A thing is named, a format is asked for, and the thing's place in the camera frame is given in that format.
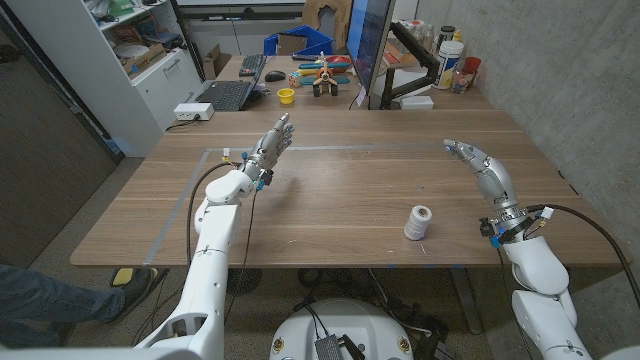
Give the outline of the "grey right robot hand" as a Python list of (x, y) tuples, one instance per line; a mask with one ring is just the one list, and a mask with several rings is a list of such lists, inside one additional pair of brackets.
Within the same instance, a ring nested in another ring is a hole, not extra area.
[(481, 194), (501, 222), (525, 216), (525, 211), (519, 207), (512, 179), (498, 159), (464, 142), (445, 139), (443, 144), (447, 151), (469, 166)]

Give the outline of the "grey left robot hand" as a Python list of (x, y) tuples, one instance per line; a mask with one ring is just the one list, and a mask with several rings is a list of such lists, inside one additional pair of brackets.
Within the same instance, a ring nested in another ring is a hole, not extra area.
[(248, 158), (240, 167), (252, 181), (271, 170), (279, 156), (292, 143), (293, 125), (289, 122), (289, 114), (285, 113), (254, 146)]

